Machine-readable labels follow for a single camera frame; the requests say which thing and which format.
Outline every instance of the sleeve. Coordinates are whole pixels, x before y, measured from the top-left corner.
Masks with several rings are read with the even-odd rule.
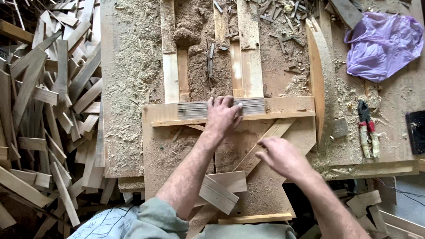
[[[126,239],[185,238],[189,229],[189,223],[178,218],[174,208],[156,197],[140,205],[137,219],[131,224]]]

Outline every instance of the hand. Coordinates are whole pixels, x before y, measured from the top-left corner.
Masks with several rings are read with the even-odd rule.
[[[275,172],[296,184],[317,174],[306,157],[301,155],[298,149],[286,139],[265,138],[258,141],[257,144],[264,147],[267,152],[260,151],[255,153],[255,156],[263,160]]]
[[[208,120],[204,132],[212,136],[217,145],[220,144],[241,122],[243,116],[235,117],[241,109],[241,103],[233,106],[233,96],[219,96],[214,101],[211,97],[207,103]]]

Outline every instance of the pliers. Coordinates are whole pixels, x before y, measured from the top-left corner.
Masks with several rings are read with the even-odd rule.
[[[375,122],[371,121],[371,116],[369,113],[369,107],[363,100],[359,100],[359,105],[357,106],[357,112],[359,113],[360,118],[360,143],[362,145],[363,153],[365,158],[369,159],[371,157],[368,147],[368,135],[369,132],[372,139],[372,156],[374,158],[379,158],[379,138],[378,134],[375,132]]]

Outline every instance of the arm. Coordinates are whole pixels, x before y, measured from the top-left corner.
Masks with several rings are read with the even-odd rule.
[[[232,96],[220,96],[214,102],[212,97],[208,100],[205,131],[156,194],[156,197],[168,202],[183,220],[187,219],[195,204],[214,152],[226,134],[233,131],[242,120],[242,117],[235,118],[242,104],[232,105]]]
[[[294,145],[278,137],[262,139],[258,144],[267,152],[255,155],[278,174],[295,182],[307,196],[324,238],[370,238]]]

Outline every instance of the forearm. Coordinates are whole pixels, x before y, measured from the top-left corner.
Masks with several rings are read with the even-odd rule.
[[[324,238],[370,238],[319,173],[298,186],[309,199]]]
[[[181,219],[187,219],[195,204],[205,172],[219,142],[214,135],[203,132],[190,153],[156,194],[156,197],[168,202]]]

